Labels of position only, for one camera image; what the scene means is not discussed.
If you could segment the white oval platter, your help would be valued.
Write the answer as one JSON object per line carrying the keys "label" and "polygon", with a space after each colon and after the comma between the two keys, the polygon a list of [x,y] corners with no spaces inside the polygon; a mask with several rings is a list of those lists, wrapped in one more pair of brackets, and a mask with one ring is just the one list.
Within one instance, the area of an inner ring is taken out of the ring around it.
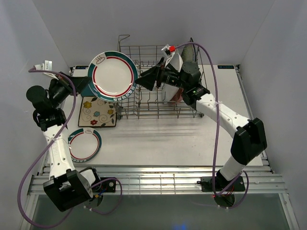
{"label": "white oval platter", "polygon": [[[183,65],[183,60],[182,60],[180,54],[176,53],[174,55],[173,59],[167,65],[167,67],[172,66],[172,67],[175,68],[175,70],[180,72],[182,65]],[[162,89],[162,100],[164,102],[169,102],[169,100],[173,97],[173,95],[177,92],[178,89],[179,88],[177,88],[177,87],[164,84],[163,89]]]}

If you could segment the cream square flower plate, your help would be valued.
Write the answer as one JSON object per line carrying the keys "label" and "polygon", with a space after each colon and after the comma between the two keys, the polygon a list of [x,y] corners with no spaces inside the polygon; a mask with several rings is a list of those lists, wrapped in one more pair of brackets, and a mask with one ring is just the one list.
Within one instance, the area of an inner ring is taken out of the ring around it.
{"label": "cream square flower plate", "polygon": [[95,96],[82,98],[78,127],[115,127],[117,124],[116,107]]}

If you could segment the pink dotted scalloped plate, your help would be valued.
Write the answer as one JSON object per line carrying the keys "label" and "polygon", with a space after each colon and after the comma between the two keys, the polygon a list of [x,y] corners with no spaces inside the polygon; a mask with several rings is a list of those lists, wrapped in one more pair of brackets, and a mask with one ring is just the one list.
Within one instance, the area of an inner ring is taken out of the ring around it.
{"label": "pink dotted scalloped plate", "polygon": [[170,104],[177,104],[180,103],[182,98],[183,89],[178,89],[177,92],[173,95],[173,97],[169,100]]}

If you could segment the speckled beige round plate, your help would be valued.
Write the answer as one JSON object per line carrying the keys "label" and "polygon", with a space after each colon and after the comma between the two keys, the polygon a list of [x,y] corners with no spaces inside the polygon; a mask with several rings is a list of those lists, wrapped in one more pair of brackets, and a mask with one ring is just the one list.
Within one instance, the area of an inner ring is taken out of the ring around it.
{"label": "speckled beige round plate", "polygon": [[192,44],[188,44],[184,46],[182,53],[181,53],[181,58],[183,62],[195,62]]}

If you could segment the black square floral plate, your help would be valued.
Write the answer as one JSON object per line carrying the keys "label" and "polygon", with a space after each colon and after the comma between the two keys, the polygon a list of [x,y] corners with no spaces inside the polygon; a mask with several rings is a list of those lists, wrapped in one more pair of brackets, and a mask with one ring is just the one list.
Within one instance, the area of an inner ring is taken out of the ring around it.
{"label": "black square floral plate", "polygon": [[198,63],[198,48],[194,44],[192,44],[193,47],[193,54],[194,54],[194,61]]}

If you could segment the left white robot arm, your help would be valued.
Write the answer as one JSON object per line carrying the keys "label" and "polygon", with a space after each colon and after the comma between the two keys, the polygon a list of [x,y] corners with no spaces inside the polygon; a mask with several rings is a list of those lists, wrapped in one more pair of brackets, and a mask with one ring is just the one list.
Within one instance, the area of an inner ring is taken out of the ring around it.
{"label": "left white robot arm", "polygon": [[69,95],[81,93],[90,80],[90,77],[64,75],[59,80],[52,79],[48,89],[35,85],[26,92],[35,109],[34,121],[49,145],[50,173],[43,188],[61,212],[92,199],[93,192],[102,185],[96,169],[75,169],[69,148],[68,117],[59,107]]}

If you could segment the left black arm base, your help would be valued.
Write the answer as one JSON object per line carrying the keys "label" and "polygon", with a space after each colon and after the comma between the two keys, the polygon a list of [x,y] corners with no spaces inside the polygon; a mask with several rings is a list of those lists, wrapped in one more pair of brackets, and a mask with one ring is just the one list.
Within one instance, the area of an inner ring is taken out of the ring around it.
{"label": "left black arm base", "polygon": [[93,188],[94,193],[115,193],[117,181],[115,179],[110,179],[108,177],[100,177],[99,180],[106,180],[105,182],[97,185]]}

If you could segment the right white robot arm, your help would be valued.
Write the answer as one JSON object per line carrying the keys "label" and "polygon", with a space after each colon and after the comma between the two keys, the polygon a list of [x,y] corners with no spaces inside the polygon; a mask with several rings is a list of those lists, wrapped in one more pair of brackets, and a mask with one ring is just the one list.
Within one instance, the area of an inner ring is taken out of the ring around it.
{"label": "right white robot arm", "polygon": [[210,93],[202,85],[196,62],[186,61],[176,70],[161,59],[157,65],[141,73],[135,82],[150,91],[162,83],[182,89],[186,105],[211,118],[233,139],[230,158],[219,171],[213,171],[209,182],[212,190],[224,191],[232,187],[245,166],[267,148],[263,122],[259,118],[244,117],[219,102],[217,94]]}

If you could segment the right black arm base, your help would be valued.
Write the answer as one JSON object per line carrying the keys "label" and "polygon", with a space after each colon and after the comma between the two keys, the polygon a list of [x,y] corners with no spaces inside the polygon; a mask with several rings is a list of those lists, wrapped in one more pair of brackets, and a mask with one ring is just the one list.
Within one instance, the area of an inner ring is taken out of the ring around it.
{"label": "right black arm base", "polygon": [[[225,181],[220,179],[217,176],[215,177],[215,190],[216,192],[222,191],[231,181]],[[212,177],[201,177],[197,184],[201,186],[203,192],[212,192],[213,191],[213,180]],[[226,191],[234,192],[244,192],[246,190],[243,177],[239,176],[227,189]]]}

